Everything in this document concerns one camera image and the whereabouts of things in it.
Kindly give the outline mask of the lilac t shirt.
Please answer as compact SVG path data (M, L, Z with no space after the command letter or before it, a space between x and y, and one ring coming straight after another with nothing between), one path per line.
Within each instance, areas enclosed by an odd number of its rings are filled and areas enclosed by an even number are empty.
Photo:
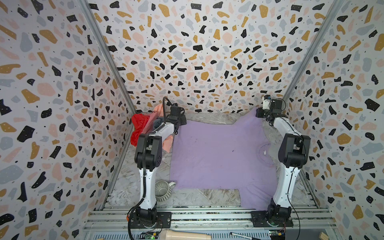
M231 125L188 121L174 138L170 180L177 189L239 190L243 208L265 211L277 190L256 109Z

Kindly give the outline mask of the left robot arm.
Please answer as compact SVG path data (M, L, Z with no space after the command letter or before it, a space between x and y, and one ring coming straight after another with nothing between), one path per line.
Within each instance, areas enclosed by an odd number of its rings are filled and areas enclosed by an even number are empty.
M135 163L140 173L141 199L133 213L137 220L153 225L157 222L157 200L155 194L156 172L163 158L163 143L168 137L178 133L187 124L185 109L172 104L170 113L163 115L163 121L156 128L141 134L135 152Z

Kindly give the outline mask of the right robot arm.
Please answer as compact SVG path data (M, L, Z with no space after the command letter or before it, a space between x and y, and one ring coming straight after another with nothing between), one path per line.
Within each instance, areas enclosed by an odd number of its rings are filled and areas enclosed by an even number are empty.
M286 102L264 96L263 106L256 110L257 118L264 118L283 137L278 152L281 165L277 190L271 199L266 212L266 221L270 226L278 227L285 224L295 209L292 196L297 177L307 163L311 138L301 134L283 114Z

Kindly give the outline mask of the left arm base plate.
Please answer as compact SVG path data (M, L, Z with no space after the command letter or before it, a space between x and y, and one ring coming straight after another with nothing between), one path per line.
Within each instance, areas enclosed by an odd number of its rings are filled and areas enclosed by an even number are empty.
M144 229L150 230L154 228L169 229L172 222L171 212L159 212L155 215L137 216L133 213L129 217L129 224L131 229Z

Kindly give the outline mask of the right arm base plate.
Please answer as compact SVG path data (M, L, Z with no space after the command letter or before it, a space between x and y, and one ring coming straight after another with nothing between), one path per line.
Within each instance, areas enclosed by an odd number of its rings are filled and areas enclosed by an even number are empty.
M254 228L282 228L282 227L293 227L293 221L288 218L268 218L267 211L252 211L251 212L251 222Z

